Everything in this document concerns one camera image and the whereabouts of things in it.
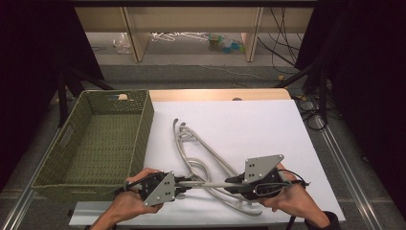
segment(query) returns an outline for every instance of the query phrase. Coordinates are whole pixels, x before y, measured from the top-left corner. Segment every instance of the forearm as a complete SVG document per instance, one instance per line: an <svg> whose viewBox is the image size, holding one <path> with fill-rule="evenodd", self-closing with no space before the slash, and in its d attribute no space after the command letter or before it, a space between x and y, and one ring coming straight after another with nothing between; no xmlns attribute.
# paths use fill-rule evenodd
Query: forearm
<svg viewBox="0 0 406 230"><path fill-rule="evenodd" d="M341 230L340 223L338 222L338 218L335 214L331 212L324 212L329 220L329 225L325 227L316 226L313 222L309 220L305 220L304 223L309 230Z"/></svg>
<svg viewBox="0 0 406 230"><path fill-rule="evenodd" d="M92 230L108 230L111 229L117 221L114 216L107 210L93 223L90 227Z"/></svg>

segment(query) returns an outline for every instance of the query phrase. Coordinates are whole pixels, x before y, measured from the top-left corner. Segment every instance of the tabletop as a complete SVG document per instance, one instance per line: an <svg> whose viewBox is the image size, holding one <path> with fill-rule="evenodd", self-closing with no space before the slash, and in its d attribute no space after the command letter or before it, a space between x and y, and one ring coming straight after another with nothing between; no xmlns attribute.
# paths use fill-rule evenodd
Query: tabletop
<svg viewBox="0 0 406 230"><path fill-rule="evenodd" d="M172 124L178 118L239 173L244 171L244 162L248 158L283 154L285 158L282 163L311 182L307 190L323 210L334 212L340 220L345 219L298 109L293 100L288 100L284 89L151 90L150 95L155 114L145 167L173 171L177 176L188 174L173 144ZM213 182L227 178L198 144L188 143L185 151L188 157L205 162ZM257 203L244 206L248 210L262 211L260 216L251 217L222 204L204 190L187 191L185 195L185 199L166 203L157 215L143 215L119 225L131 228L188 228L264 226L289 221L287 214L273 213ZM79 202L70 225L92 224L109 203Z"/></svg>

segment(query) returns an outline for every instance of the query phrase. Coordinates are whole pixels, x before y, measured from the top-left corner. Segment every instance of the basket handle hole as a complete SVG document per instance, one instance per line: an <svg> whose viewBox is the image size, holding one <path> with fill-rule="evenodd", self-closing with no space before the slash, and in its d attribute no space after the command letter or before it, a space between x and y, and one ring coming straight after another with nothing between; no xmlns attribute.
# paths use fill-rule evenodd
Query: basket handle hole
<svg viewBox="0 0 406 230"><path fill-rule="evenodd" d="M106 98L109 101L127 101L128 100L128 96L126 94L106 95Z"/></svg>

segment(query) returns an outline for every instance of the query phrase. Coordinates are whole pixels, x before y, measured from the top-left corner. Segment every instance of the silver metal bracket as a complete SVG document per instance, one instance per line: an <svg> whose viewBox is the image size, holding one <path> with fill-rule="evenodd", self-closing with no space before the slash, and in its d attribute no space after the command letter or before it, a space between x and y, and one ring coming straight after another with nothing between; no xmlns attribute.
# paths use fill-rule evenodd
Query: silver metal bracket
<svg viewBox="0 0 406 230"><path fill-rule="evenodd" d="M175 176L173 172L168 173L153 192L144 200L145 206L153 206L160 203L175 200Z"/></svg>
<svg viewBox="0 0 406 230"><path fill-rule="evenodd" d="M284 159L282 154L250 158L245 161L245 183L263 179Z"/></svg>

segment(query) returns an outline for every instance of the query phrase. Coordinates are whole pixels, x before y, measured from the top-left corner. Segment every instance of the white table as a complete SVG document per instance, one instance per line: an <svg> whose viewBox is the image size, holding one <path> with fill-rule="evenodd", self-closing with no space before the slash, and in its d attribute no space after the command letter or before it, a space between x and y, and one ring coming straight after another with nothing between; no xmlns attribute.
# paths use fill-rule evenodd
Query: white table
<svg viewBox="0 0 406 230"><path fill-rule="evenodd" d="M153 105L155 115L146 167L174 171L175 175L189 174L173 141L172 122L178 118L239 173L243 173L247 158L283 154L282 163L311 182L307 190L321 208L345 220L293 101L154 102ZM210 167L214 181L228 177L200 145L187 143L186 153L203 160ZM91 225L109 203L79 202L70 225ZM119 225L131 228L230 227L289 221L289 215L281 211L272 213L257 203L251 208L263 212L259 217L246 216L206 191L196 189L187 191L185 199L166 203L156 215L139 216Z"/></svg>

